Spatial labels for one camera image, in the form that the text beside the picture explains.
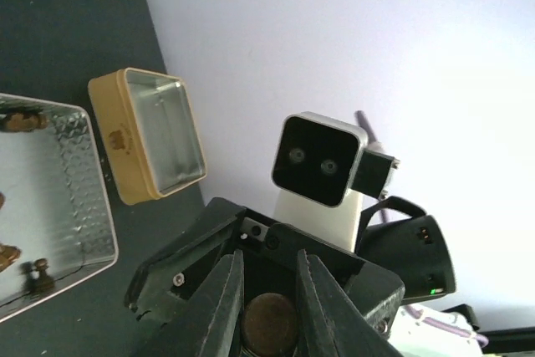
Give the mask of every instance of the metal tin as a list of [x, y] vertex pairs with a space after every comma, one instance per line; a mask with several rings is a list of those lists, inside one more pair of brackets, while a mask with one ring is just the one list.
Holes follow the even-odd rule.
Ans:
[[157, 200], [206, 176], [181, 79], [122, 69], [89, 81], [89, 96], [124, 203]]
[[[31, 132], [0, 131], [0, 242], [21, 251], [0, 273], [0, 322], [112, 266], [117, 241], [91, 123], [78, 106], [0, 94], [0, 113], [39, 112]], [[34, 292], [33, 263], [54, 286]]]

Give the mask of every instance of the robot camera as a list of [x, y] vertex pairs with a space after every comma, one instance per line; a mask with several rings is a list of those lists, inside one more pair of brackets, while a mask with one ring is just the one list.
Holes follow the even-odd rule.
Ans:
[[273, 166], [276, 186], [326, 207], [337, 207], [353, 185], [368, 135], [312, 112], [284, 122]]

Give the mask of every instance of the camera lens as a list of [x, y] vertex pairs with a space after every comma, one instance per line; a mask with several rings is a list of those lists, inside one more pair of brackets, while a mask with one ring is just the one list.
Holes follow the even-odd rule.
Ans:
[[332, 176], [337, 170], [338, 165], [336, 165], [336, 162], [332, 159], [327, 159], [321, 164], [321, 171], [327, 176]]
[[301, 163], [304, 161], [304, 150], [301, 148], [293, 148], [290, 151], [289, 156], [292, 163]]

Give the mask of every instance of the textured silver tray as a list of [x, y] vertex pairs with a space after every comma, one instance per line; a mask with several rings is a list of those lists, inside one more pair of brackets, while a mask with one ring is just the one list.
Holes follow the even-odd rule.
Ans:
[[[87, 113], [72, 105], [0, 94], [0, 113], [40, 110], [44, 130], [0, 132], [0, 242], [22, 256], [0, 273], [0, 322], [109, 268], [117, 241]], [[25, 268], [48, 259], [55, 290], [31, 294]]]

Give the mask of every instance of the small brass weight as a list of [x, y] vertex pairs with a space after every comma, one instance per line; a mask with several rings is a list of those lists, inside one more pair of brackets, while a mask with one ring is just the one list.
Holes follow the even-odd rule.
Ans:
[[33, 265], [38, 273], [38, 277], [33, 281], [33, 291], [37, 294], [42, 294], [54, 290], [54, 278], [47, 273], [48, 260], [40, 258]]

